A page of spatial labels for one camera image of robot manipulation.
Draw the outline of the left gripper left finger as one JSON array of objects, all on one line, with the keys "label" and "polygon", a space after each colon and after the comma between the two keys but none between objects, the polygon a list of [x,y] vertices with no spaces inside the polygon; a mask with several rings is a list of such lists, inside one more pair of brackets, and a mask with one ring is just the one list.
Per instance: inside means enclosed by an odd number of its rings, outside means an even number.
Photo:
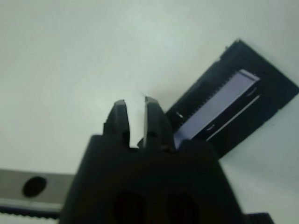
[{"label": "left gripper left finger", "polygon": [[128,112],[126,103],[123,99],[118,100],[114,103],[103,125],[103,134],[118,136],[125,148],[130,147],[130,127]]}]

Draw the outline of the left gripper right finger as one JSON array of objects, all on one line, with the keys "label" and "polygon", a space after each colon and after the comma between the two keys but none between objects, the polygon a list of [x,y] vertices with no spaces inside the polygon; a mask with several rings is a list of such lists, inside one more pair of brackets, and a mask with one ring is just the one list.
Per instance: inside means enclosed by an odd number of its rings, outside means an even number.
[{"label": "left gripper right finger", "polygon": [[142,148],[175,152],[174,137],[169,119],[159,102],[145,97],[144,135]]}]

